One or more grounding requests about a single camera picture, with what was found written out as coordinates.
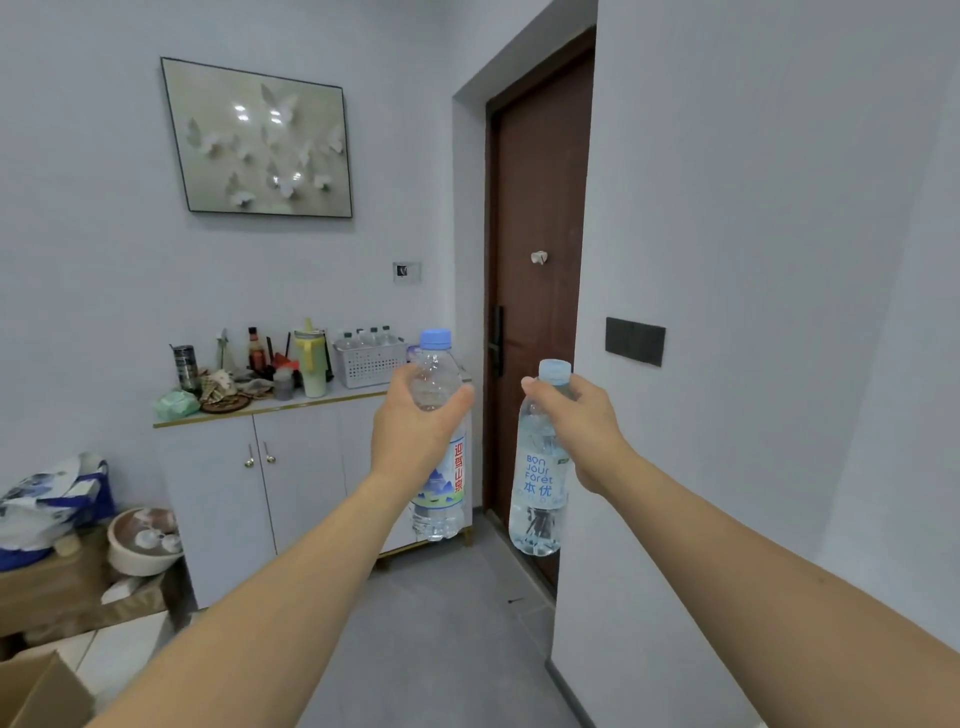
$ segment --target door frame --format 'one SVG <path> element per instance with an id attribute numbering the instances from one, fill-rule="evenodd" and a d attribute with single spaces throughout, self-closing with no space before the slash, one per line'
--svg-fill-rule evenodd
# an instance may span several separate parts
<path id="1" fill-rule="evenodd" d="M 491 341 L 492 303 L 496 293 L 496 177 L 499 172 L 496 163 L 496 136 L 494 134 L 497 114 L 540 86 L 552 81 L 572 65 L 581 62 L 584 57 L 593 55 L 596 51 L 596 26 L 586 29 L 583 33 L 570 40 L 560 50 L 554 52 L 545 61 L 539 63 L 529 73 L 518 81 L 510 84 L 503 91 L 487 102 L 487 143 L 486 143 L 486 181 L 484 204 L 484 387 L 483 387 L 483 510 L 492 510 L 493 504 L 493 448 L 494 438 L 490 428 L 493 424 L 493 367 L 490 364 L 490 350 L 487 344 Z"/>

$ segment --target bottle cap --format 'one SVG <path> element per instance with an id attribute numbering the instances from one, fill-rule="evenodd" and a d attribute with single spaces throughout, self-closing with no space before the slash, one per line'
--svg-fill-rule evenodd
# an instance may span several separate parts
<path id="1" fill-rule="evenodd" d="M 428 328 L 420 334 L 420 348 L 428 350 L 449 349 L 453 336 L 449 328 Z"/>
<path id="2" fill-rule="evenodd" d="M 540 381 L 548 382 L 554 386 L 570 383 L 570 373 L 573 367 L 570 362 L 562 359 L 543 359 L 540 362 Z"/>

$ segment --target white wall outlet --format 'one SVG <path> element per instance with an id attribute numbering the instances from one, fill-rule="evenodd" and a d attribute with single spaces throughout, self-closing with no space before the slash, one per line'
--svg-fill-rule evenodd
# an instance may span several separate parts
<path id="1" fill-rule="evenodd" d="M 394 263 L 394 283 L 397 285 L 418 285 L 420 283 L 420 262 L 407 260 Z"/>

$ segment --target door threshold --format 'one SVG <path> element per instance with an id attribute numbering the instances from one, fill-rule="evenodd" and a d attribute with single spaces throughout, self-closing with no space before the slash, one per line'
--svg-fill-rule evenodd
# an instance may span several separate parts
<path id="1" fill-rule="evenodd" d="M 547 606 L 556 609 L 557 608 L 557 592 L 553 588 L 553 585 L 548 582 L 543 574 L 540 573 L 534 566 L 534 557 L 528 556 L 516 549 L 514 543 L 510 540 L 510 534 L 507 531 L 507 526 L 503 524 L 503 521 L 500 520 L 500 517 L 497 516 L 493 510 L 488 510 L 484 513 L 484 516 L 487 520 L 493 524 L 493 530 L 496 532 L 496 535 L 499 536 L 503 543 L 506 544 L 510 552 L 516 558 L 516 561 L 520 564 L 520 567 L 523 568 L 524 572 L 527 574 L 527 578 L 534 583 L 534 586 L 537 587 L 538 591 L 543 595 L 543 598 L 547 602 Z"/>

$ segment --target black switch panel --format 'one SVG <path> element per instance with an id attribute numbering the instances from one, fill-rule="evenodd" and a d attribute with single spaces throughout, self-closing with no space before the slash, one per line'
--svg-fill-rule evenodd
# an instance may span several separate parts
<path id="1" fill-rule="evenodd" d="M 666 329 L 636 321 L 607 318 L 606 349 L 629 359 L 659 367 L 663 364 Z"/>

